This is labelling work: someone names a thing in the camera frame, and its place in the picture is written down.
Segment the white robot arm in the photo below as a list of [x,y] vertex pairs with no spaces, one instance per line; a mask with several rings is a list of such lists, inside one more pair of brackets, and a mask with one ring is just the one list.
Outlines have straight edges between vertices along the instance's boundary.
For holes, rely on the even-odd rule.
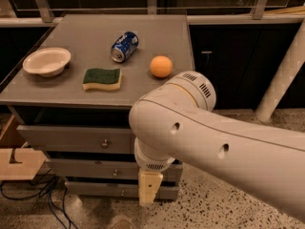
[[215,91],[202,74],[180,73],[130,110],[140,167],[176,158],[302,221],[305,134],[214,114]]

